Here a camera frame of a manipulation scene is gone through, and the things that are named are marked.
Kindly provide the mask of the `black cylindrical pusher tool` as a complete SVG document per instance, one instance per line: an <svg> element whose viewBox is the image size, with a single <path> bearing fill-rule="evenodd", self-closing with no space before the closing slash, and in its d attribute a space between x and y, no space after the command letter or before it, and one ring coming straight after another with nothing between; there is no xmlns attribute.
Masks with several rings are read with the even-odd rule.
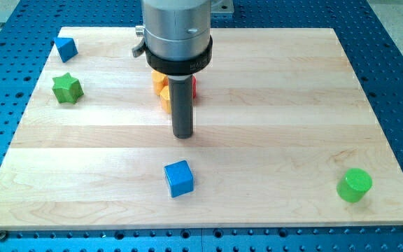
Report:
<svg viewBox="0 0 403 252"><path fill-rule="evenodd" d="M190 138L193 134L192 75L169 76L169 95L174 136Z"/></svg>

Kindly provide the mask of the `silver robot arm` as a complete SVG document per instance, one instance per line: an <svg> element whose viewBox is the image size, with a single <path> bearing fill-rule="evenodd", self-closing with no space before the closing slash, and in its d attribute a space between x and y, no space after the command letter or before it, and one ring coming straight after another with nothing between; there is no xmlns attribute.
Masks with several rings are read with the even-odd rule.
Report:
<svg viewBox="0 0 403 252"><path fill-rule="evenodd" d="M173 134L193 134L193 74L211 61L211 2L209 0L141 0L141 37L134 57L146 55L152 69L168 76Z"/></svg>

